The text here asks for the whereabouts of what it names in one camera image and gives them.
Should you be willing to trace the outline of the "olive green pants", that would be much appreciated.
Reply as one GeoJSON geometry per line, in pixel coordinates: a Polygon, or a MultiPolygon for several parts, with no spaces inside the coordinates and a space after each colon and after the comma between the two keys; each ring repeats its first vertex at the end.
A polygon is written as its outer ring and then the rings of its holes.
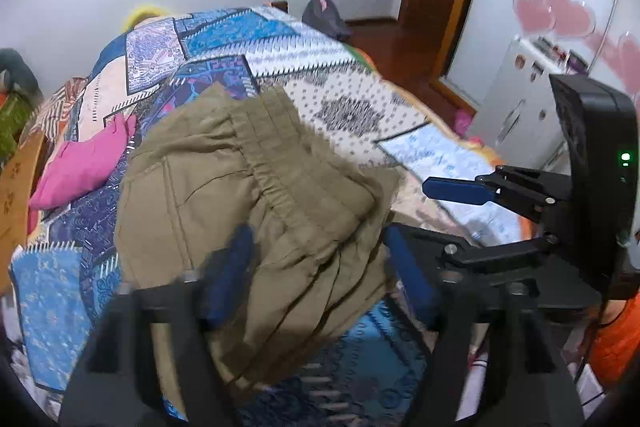
{"type": "Polygon", "coordinates": [[[232,395],[249,395],[384,296],[380,235],[398,182],[393,169],[338,155],[282,88],[236,101],[209,87],[153,124],[129,158],[114,233],[122,277],[167,284],[247,225],[250,279],[209,350],[232,395]]]}

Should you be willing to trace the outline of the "white cabinet with stickers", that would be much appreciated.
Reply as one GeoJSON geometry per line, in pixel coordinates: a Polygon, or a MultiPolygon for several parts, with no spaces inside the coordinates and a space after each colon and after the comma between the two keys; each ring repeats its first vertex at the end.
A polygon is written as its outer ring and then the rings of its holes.
{"type": "Polygon", "coordinates": [[[541,169],[564,143],[550,77],[573,75],[580,57],[544,37],[515,37],[468,135],[508,165],[541,169]]]}

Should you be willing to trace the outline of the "patchwork bedspread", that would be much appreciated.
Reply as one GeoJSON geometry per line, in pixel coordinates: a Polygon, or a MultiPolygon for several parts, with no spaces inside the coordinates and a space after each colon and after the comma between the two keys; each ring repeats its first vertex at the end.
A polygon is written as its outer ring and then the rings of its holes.
{"type": "MultiPolygon", "coordinates": [[[[102,50],[88,79],[68,80],[34,109],[20,147],[41,132],[48,142],[44,158],[50,162],[63,142],[90,138],[118,114],[138,115],[140,141],[157,121],[216,81],[238,100],[283,86],[302,121],[360,167],[399,166],[378,141],[406,132],[432,160],[428,165],[435,169],[434,176],[473,178],[497,161],[487,147],[453,138],[453,131],[431,109],[383,80],[363,52],[276,8],[149,16],[133,28],[102,50]],[[245,31],[248,40],[229,40],[221,47],[214,40],[206,44],[207,51],[201,47],[193,53],[189,44],[178,53],[178,38],[186,43],[187,32],[208,23],[222,24],[224,38],[231,39],[237,29],[238,35],[245,31]]],[[[51,248],[69,251],[73,244],[76,254],[84,256],[76,262],[84,270],[74,280],[80,287],[70,293],[76,301],[84,299],[87,310],[78,315],[78,341],[85,339],[87,321],[98,317],[122,275],[113,243],[116,196],[133,150],[130,141],[103,186],[62,209],[35,211],[37,224],[27,227],[28,247],[51,245],[43,247],[43,254],[58,254],[51,248]]],[[[401,182],[392,208],[418,221],[419,227],[466,235],[483,246],[529,239],[524,218],[495,204],[473,207],[427,199],[418,176],[429,174],[408,169],[396,169],[401,182]]],[[[393,295],[381,300],[337,343],[321,351],[314,364],[260,393],[243,411],[248,425],[399,426],[416,390],[414,377],[426,367],[427,351],[426,340],[416,337],[418,326],[410,327],[407,312],[399,311],[398,299],[393,295]]],[[[47,324],[41,320],[26,324],[30,343],[24,343],[22,333],[11,340],[21,346],[11,348],[12,369],[43,412],[56,420],[75,359],[58,350],[57,358],[46,362],[44,343],[40,348],[36,340],[53,334],[45,333],[47,324]]]]}

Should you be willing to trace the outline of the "pink folded cloth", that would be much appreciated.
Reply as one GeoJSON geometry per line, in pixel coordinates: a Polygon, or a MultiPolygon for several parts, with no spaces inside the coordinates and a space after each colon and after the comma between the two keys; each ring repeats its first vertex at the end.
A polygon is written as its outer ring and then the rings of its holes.
{"type": "Polygon", "coordinates": [[[49,210],[65,206],[102,186],[134,136],[137,116],[118,114],[111,124],[84,142],[64,142],[44,170],[29,208],[49,210]]]}

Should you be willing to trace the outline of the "wooden lap table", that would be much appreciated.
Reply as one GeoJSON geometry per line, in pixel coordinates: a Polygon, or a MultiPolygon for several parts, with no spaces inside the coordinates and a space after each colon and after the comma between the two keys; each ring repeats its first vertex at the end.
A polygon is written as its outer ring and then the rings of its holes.
{"type": "Polygon", "coordinates": [[[28,236],[29,199],[35,190],[47,154],[48,140],[42,131],[29,135],[2,170],[0,182],[0,291],[11,285],[9,265],[17,246],[28,236]]]}

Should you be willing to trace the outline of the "green fabric bag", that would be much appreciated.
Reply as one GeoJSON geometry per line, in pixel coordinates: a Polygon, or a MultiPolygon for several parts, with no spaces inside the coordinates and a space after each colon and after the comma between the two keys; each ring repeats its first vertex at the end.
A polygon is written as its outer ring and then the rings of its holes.
{"type": "Polygon", "coordinates": [[[34,109],[23,95],[11,92],[1,104],[0,159],[4,165],[15,153],[18,139],[34,109]]]}

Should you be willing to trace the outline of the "yellow plush item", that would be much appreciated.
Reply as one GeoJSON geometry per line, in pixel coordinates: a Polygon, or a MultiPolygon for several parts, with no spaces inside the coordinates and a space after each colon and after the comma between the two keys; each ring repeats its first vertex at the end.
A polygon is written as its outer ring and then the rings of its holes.
{"type": "Polygon", "coordinates": [[[168,10],[155,5],[141,5],[134,8],[122,23],[122,32],[132,31],[145,20],[154,20],[157,17],[166,17],[170,14],[168,10]]]}

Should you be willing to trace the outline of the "grey backpack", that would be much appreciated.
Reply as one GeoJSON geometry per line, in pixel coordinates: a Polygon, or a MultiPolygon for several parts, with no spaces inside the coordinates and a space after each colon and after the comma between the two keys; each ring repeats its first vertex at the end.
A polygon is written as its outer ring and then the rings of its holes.
{"type": "Polygon", "coordinates": [[[302,22],[337,41],[345,42],[352,35],[332,0],[310,0],[305,6],[302,22]]]}

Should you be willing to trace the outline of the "grey plush toy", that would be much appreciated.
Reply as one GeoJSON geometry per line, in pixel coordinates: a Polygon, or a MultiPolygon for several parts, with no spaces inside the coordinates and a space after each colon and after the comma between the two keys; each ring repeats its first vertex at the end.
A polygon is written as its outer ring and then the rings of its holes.
{"type": "Polygon", "coordinates": [[[23,95],[32,106],[42,102],[43,95],[38,81],[17,50],[0,49],[0,72],[2,93],[17,92],[23,95]]]}

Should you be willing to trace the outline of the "pink heart wall decal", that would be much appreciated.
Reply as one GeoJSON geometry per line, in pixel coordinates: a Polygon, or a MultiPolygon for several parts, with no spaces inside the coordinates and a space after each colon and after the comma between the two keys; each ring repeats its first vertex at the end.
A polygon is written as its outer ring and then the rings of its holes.
{"type": "Polygon", "coordinates": [[[631,92],[639,90],[639,39],[627,32],[616,43],[597,32],[597,21],[585,2],[574,0],[513,0],[526,35],[553,31],[558,38],[582,39],[602,57],[631,92]]]}

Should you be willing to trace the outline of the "wooden door frame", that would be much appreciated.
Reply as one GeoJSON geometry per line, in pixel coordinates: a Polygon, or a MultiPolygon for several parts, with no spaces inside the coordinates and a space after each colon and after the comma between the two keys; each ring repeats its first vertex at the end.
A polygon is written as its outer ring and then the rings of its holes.
{"type": "Polygon", "coordinates": [[[392,80],[435,108],[469,109],[442,81],[454,57],[471,0],[400,0],[399,14],[351,20],[349,43],[392,80]]]}

